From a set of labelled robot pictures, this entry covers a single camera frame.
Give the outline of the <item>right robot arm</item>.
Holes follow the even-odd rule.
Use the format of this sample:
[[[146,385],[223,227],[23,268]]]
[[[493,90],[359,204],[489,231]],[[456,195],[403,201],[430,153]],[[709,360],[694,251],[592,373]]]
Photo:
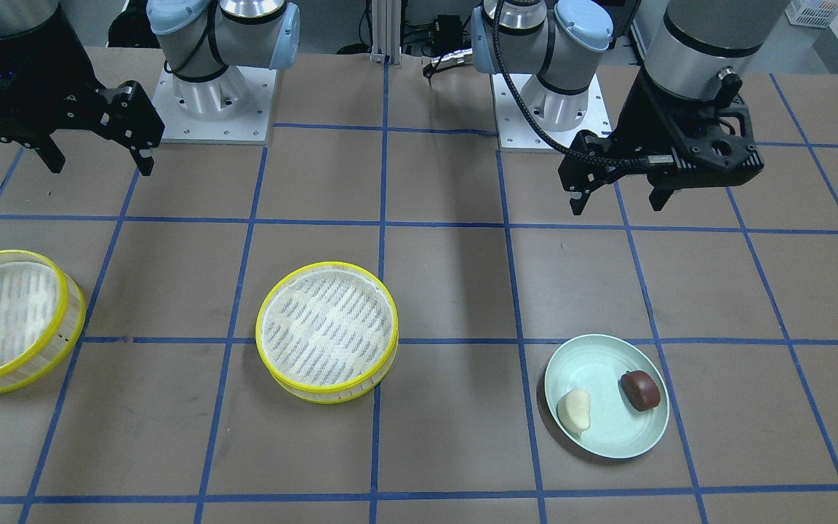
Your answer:
[[[294,63],[300,13],[288,1],[149,1],[151,33],[190,116],[223,117],[246,90],[239,67],[283,70]],[[51,136],[86,130],[123,146],[141,175],[165,124],[137,81],[107,87],[59,1],[0,1],[0,142],[37,153],[50,172],[65,156]]]

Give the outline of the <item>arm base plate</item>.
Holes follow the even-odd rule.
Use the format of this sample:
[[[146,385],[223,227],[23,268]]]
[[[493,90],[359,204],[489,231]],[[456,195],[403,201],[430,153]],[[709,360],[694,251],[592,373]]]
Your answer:
[[[277,80],[279,71],[246,66],[231,66],[202,83],[163,71],[152,98],[165,124],[161,143],[265,146]]]
[[[596,74],[588,90],[575,95],[550,92],[532,74],[512,74],[510,77],[531,117],[559,145],[571,146],[577,132],[592,132],[602,138],[612,133],[611,119]],[[493,74],[491,83],[502,152],[552,152],[554,149],[533,130],[522,115],[505,79],[500,74]]]

